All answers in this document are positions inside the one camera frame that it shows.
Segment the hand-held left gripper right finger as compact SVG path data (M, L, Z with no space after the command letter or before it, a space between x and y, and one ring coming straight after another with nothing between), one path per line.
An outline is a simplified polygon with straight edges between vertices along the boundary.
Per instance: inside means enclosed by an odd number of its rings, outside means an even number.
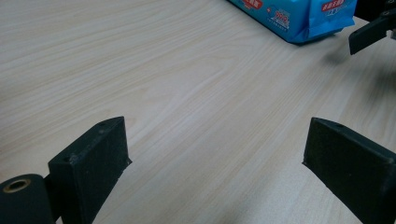
M396 153L342 124L312 118L303 164L363 224L396 222Z

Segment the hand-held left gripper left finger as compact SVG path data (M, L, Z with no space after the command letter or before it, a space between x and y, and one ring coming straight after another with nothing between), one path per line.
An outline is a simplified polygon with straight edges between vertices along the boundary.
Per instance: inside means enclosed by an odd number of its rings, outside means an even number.
M130 165L123 117L101 121L49 161L64 224L92 224Z

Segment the blue wet wipe pack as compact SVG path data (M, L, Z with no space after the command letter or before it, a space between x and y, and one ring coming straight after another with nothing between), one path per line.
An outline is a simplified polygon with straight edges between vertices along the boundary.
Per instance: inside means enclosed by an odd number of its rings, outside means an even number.
M357 0L229 0L293 44L303 44L354 24Z

